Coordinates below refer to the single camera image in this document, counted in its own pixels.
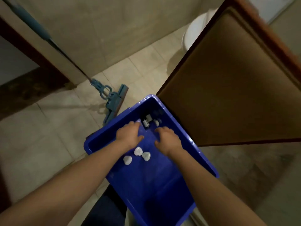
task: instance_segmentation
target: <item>dark pants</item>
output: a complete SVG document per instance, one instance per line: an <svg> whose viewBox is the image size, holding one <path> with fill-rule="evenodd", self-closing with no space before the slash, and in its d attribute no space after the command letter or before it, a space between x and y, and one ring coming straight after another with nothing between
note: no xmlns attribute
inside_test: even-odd
<svg viewBox="0 0 301 226"><path fill-rule="evenodd" d="M111 185L93 206L82 226L124 226L126 205Z"/></svg>

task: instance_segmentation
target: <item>mop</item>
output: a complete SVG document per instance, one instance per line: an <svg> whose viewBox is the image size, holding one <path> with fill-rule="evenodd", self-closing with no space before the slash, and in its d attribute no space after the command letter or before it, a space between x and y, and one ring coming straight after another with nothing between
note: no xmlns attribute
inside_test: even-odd
<svg viewBox="0 0 301 226"><path fill-rule="evenodd" d="M118 92L112 92L112 88L110 86L103 85L100 81L96 79L91 79L81 68L79 68L68 57L68 55L62 49L59 48L59 46L52 40L50 34L22 6L20 6L15 0L3 1L36 34L38 34L43 40L47 41L54 49L56 49L66 59L68 59L89 80L90 84L94 86L96 90L98 90L98 92L100 93L100 97L107 101L107 113L106 118L103 121L103 125L106 125L114 117L116 117L129 88L126 85L121 84L121 87L119 88Z"/></svg>

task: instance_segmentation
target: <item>mop handle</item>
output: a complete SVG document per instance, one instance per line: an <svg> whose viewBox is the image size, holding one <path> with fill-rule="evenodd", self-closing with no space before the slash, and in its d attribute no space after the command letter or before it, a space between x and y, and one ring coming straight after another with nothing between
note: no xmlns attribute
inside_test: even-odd
<svg viewBox="0 0 301 226"><path fill-rule="evenodd" d="M66 59L68 59L88 80L92 82L92 79L86 75L83 70L77 66L67 54L59 48L59 46L52 40L50 34L15 0L3 0L10 9L15 13L25 24L27 24L36 34L43 40L47 41L54 49L60 52Z"/></svg>

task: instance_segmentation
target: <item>toilet bowl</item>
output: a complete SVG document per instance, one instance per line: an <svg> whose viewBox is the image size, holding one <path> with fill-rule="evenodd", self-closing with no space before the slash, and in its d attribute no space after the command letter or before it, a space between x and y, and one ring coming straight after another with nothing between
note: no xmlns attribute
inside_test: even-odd
<svg viewBox="0 0 301 226"><path fill-rule="evenodd" d="M201 34L202 30L211 20L216 10L209 10L208 12L198 16L196 19L191 22L188 26L186 32L182 36L182 48L184 51L188 51L188 49L192 46L194 41Z"/></svg>

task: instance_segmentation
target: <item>blue plastic bin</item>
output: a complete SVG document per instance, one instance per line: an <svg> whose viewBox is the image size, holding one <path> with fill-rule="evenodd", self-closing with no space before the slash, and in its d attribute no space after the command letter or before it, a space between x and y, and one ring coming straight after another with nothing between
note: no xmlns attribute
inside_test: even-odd
<svg viewBox="0 0 301 226"><path fill-rule="evenodd" d="M148 95L89 136L84 143L85 151L89 155L98 151L115 140L119 128L130 121L140 121L147 114L151 114L153 119L160 118L160 126L173 129L183 148L218 177L216 169L155 95ZM154 141L159 139L159 135L155 129L156 125L151 122L148 129L141 125L138 131L138 135L145 137L138 146L151 153L150 160L135 156L132 149L125 154L133 157L131 164L126 166L122 156L108 173L107 180L139 225L181 225L196 206L176 165L156 149Z"/></svg>

